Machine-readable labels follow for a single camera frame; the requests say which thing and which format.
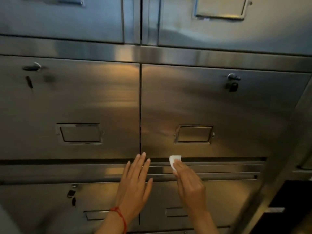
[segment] white tissue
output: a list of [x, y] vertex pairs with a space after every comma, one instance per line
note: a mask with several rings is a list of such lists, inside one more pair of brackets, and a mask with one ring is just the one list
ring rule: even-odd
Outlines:
[[175, 160], [175, 159], [181, 161], [181, 155], [171, 155], [171, 156], [169, 157], [170, 165], [171, 165], [171, 167], [172, 167], [172, 169], [173, 169], [174, 171], [176, 171], [176, 169], [174, 168], [174, 160]]

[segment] red string bracelet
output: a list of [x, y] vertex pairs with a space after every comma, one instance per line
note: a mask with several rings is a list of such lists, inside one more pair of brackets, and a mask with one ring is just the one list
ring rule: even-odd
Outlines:
[[111, 211], [117, 212], [124, 222], [124, 234], [127, 234], [127, 223], [118, 207], [111, 208]]

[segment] person's left hand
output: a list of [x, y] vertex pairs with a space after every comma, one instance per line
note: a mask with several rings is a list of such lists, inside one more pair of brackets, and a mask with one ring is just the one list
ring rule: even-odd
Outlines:
[[138, 154], [132, 165], [130, 161], [127, 163], [118, 187], [115, 205], [119, 207], [127, 224], [141, 212], [152, 189], [152, 178], [145, 187], [146, 175], [151, 163], [148, 159], [143, 166], [145, 157], [146, 153], [142, 153], [142, 156]]

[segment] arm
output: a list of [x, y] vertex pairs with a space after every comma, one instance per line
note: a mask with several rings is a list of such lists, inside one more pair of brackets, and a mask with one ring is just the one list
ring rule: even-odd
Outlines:
[[179, 160], [174, 161], [178, 193], [197, 234], [219, 234], [206, 206], [205, 186], [197, 174]]
[[[142, 153], [142, 156], [138, 154], [132, 165], [130, 165], [130, 161], [127, 163], [118, 187], [115, 206], [119, 207], [127, 225], [141, 212], [152, 189], [152, 178], [145, 187], [146, 175], [151, 162], [148, 159], [144, 164], [145, 157], [145, 153]], [[122, 234], [123, 229], [122, 218], [117, 212], [110, 211], [96, 234]]]

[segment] hand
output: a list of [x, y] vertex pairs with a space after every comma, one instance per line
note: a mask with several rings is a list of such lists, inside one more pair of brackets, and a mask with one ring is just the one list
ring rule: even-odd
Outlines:
[[174, 161], [174, 175], [177, 178], [178, 193], [188, 211], [189, 217], [197, 218], [207, 212], [206, 188], [197, 174], [179, 160]]
[[145, 187], [146, 175], [151, 163], [148, 159], [143, 166], [145, 157], [146, 153], [142, 153], [142, 156], [138, 154], [132, 165], [130, 161], [127, 163], [117, 190], [115, 205], [119, 207], [127, 224], [141, 212], [152, 189], [152, 178]]

